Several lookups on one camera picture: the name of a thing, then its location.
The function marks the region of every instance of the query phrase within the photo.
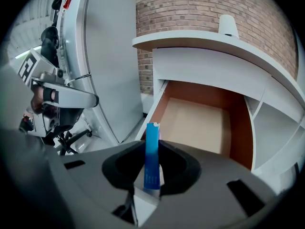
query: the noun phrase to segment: open drawer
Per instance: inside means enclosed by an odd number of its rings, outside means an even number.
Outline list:
[[[160,123],[160,139],[227,156],[252,168],[253,133],[244,96],[196,83],[165,81],[136,140],[145,139],[146,124]]]

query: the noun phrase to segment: black rubber ring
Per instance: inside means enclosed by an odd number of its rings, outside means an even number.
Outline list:
[[[47,87],[43,89],[43,100],[44,101],[53,102],[53,100],[51,98],[52,91],[53,91],[53,89],[47,88]]]

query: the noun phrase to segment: ceiling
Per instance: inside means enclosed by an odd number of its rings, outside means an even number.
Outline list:
[[[9,60],[14,60],[17,55],[41,45],[41,33],[53,22],[53,1],[30,0],[24,6],[10,31],[7,47]]]

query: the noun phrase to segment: blue object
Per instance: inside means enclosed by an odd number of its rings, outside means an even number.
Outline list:
[[[146,127],[144,188],[160,189],[159,126],[148,123]]]

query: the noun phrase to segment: robotic arm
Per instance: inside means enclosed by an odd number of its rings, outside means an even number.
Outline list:
[[[32,121],[32,130],[27,131],[29,135],[46,137],[57,126],[73,126],[84,108],[93,108],[99,103],[97,95],[66,86],[63,71],[33,49],[18,75],[32,91],[42,87],[45,92],[55,93],[53,99],[44,94],[39,112],[34,111],[31,101],[27,108]]]

